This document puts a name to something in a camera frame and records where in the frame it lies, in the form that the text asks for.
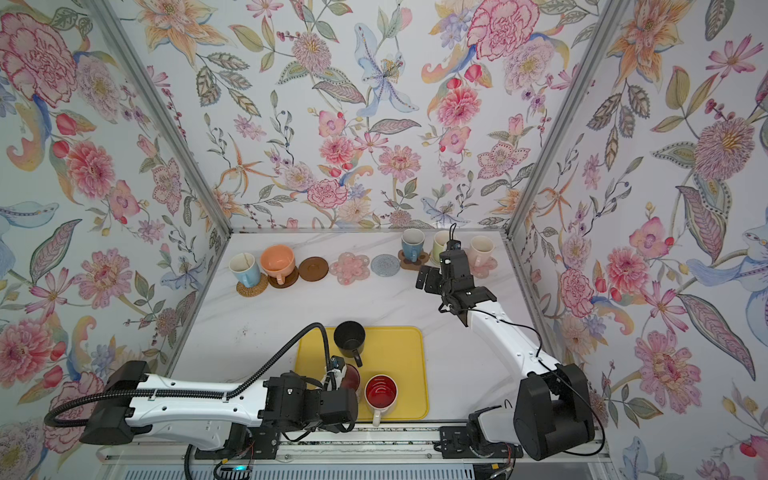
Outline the cream mug pink handle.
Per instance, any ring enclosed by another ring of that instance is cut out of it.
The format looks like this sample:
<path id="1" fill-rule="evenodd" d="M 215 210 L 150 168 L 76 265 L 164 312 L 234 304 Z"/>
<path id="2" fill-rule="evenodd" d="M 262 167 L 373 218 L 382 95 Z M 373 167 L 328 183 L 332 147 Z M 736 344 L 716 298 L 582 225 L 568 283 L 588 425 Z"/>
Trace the cream mug pink handle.
<path id="1" fill-rule="evenodd" d="M 470 241 L 468 258 L 473 268 L 480 268 L 486 264 L 495 250 L 494 242 L 485 235 L 477 235 Z"/>

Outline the brown paw coaster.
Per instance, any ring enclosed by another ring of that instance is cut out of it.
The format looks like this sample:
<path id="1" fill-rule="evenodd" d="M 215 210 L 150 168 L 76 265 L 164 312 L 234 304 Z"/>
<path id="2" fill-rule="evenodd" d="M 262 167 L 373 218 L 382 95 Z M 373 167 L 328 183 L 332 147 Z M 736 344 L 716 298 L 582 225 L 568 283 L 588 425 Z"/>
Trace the brown paw coaster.
<path id="1" fill-rule="evenodd" d="M 422 251 L 415 262 L 410 261 L 403 250 L 398 252 L 400 267 L 404 270 L 419 271 L 423 266 L 427 266 L 430 261 L 430 254 Z"/>

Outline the brown wooden round coaster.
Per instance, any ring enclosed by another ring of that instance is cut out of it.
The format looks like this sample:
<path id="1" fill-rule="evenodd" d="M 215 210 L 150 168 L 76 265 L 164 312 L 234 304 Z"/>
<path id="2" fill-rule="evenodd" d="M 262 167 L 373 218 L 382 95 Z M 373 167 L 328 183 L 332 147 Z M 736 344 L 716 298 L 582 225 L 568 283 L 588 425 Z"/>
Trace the brown wooden round coaster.
<path id="1" fill-rule="evenodd" d="M 282 283 L 279 282 L 278 278 L 272 277 L 272 276 L 268 277 L 268 281 L 273 288 L 285 289 L 294 285 L 299 278 L 300 278 L 299 270 L 295 268 L 289 275 L 283 278 Z"/>

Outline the dark brown round coaster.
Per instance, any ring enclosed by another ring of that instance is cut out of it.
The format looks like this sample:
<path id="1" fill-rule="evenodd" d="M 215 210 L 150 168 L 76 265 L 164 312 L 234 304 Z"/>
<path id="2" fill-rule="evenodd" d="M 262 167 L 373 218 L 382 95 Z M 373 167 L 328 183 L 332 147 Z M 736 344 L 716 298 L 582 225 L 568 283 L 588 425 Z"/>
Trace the dark brown round coaster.
<path id="1" fill-rule="evenodd" d="M 306 282 L 317 282 L 324 279 L 329 273 L 328 262 L 319 256 L 304 259 L 299 267 L 299 276 Z"/>

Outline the dusty pink mug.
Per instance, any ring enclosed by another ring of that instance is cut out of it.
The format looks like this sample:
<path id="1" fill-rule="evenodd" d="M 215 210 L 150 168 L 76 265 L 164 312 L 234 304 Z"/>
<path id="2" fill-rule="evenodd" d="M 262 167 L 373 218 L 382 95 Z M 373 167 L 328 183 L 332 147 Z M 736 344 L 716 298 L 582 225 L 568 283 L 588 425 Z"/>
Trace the dusty pink mug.
<path id="1" fill-rule="evenodd" d="M 353 390 L 355 393 L 360 391 L 361 375 L 354 364 L 345 366 L 345 373 L 341 381 L 341 387 Z"/>

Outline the woven rattan round coaster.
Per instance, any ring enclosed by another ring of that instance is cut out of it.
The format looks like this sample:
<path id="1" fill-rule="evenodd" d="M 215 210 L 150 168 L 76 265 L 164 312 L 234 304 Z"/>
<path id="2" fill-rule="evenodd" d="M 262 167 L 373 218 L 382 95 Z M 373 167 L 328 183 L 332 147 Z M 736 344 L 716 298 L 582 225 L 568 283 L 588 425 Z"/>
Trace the woven rattan round coaster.
<path id="1" fill-rule="evenodd" d="M 236 285 L 236 292 L 245 298 L 253 298 L 261 295 L 269 287 L 269 278 L 264 273 L 260 274 L 260 279 L 255 286 L 246 287 L 242 282 Z"/>

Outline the pink flower coaster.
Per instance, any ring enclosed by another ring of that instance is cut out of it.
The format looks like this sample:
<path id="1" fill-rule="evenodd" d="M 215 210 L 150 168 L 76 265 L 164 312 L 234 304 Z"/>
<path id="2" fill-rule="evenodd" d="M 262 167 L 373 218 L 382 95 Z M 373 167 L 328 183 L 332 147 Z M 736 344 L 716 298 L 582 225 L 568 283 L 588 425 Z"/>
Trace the pink flower coaster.
<path id="1" fill-rule="evenodd" d="M 474 277 L 479 279 L 488 278 L 493 270 L 498 267 L 498 262 L 494 257 L 489 257 L 484 263 L 479 266 L 472 266 L 470 268 Z"/>
<path id="2" fill-rule="evenodd" d="M 366 255 L 344 252 L 329 266 L 329 273 L 336 278 L 339 284 L 349 286 L 369 278 L 369 265 L 370 259 Z"/>

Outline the black mug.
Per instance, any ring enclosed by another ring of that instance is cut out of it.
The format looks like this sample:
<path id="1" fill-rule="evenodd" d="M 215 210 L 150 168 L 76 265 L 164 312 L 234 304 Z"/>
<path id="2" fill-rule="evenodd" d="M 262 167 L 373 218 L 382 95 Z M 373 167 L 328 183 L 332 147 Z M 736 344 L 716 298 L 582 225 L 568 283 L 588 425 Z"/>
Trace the black mug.
<path id="1" fill-rule="evenodd" d="M 366 340 L 364 327 L 355 321 L 345 321 L 334 329 L 333 337 L 340 353 L 345 358 L 352 359 L 357 368 L 362 367 L 362 353 Z"/>

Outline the orange mug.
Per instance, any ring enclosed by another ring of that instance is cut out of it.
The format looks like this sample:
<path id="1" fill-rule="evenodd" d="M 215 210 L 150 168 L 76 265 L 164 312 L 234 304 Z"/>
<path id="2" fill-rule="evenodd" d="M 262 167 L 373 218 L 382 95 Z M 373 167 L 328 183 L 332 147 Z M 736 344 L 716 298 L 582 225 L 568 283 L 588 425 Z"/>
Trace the orange mug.
<path id="1" fill-rule="evenodd" d="M 270 280 L 284 286 L 296 268 L 295 254 L 287 245 L 273 245 L 262 252 L 260 265 Z"/>

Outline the cream mug blue handle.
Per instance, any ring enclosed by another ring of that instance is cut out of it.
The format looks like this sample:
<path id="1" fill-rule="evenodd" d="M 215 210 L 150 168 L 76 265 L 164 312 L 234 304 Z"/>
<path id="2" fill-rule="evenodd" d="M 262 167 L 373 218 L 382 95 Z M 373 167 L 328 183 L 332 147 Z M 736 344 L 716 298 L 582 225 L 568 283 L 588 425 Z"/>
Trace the cream mug blue handle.
<path id="1" fill-rule="evenodd" d="M 229 261 L 229 270 L 245 288 L 253 288 L 261 281 L 261 271 L 253 254 L 235 254 Z"/>

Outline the grey round coaster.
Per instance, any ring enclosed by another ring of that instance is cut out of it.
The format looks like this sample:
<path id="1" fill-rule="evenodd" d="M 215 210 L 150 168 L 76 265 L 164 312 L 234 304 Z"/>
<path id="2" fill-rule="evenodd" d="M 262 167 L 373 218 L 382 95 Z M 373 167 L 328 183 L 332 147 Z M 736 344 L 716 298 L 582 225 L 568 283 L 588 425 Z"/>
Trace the grey round coaster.
<path id="1" fill-rule="evenodd" d="M 392 277 L 400 270 L 400 261 L 396 256 L 380 254 L 375 256 L 370 263 L 371 271 L 379 277 Z"/>

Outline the white mug green handle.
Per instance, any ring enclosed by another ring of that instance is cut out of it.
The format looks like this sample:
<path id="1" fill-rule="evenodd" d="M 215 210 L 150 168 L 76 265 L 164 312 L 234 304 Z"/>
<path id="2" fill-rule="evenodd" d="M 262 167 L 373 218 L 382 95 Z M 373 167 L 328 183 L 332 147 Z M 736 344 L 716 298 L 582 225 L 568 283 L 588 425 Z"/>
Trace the white mug green handle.
<path id="1" fill-rule="evenodd" d="M 441 230 L 435 233 L 432 242 L 432 250 L 430 254 L 431 261 L 438 265 L 440 263 L 440 254 L 446 250 L 447 243 L 450 240 L 450 232 L 448 230 Z"/>

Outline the red interior white mug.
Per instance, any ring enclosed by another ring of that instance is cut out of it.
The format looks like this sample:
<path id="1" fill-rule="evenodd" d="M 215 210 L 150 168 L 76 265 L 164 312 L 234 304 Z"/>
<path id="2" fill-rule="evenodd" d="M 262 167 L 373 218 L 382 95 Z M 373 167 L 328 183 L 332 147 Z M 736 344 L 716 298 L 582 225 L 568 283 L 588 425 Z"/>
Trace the red interior white mug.
<path id="1" fill-rule="evenodd" d="M 388 375 L 375 375 L 366 383 L 364 397 L 372 412 L 371 423 L 379 427 L 398 399 L 398 386 Z"/>

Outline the white mug blue handle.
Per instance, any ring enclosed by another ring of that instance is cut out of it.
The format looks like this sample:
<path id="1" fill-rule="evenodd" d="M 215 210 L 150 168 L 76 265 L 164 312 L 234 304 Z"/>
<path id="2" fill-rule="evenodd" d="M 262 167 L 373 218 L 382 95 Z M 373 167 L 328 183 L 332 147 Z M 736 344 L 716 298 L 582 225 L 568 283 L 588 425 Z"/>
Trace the white mug blue handle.
<path id="1" fill-rule="evenodd" d="M 416 263 L 423 253 L 425 234 L 422 230 L 409 228 L 403 231 L 401 236 L 401 248 L 404 259 Z"/>

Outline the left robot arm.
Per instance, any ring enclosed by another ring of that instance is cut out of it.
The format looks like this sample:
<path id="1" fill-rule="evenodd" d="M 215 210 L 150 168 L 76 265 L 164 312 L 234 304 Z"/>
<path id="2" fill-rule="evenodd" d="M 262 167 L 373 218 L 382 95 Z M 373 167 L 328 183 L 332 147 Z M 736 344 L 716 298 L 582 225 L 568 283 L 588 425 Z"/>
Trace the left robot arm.
<path id="1" fill-rule="evenodd" d="M 241 384 L 190 382 L 153 374 L 144 361 L 129 361 L 102 390 L 51 407 L 44 424 L 73 429 L 79 442 L 90 445 L 154 436 L 214 452 L 255 429 L 305 438 L 316 431 L 347 433 L 357 419 L 355 391 L 333 379 L 288 372 Z"/>

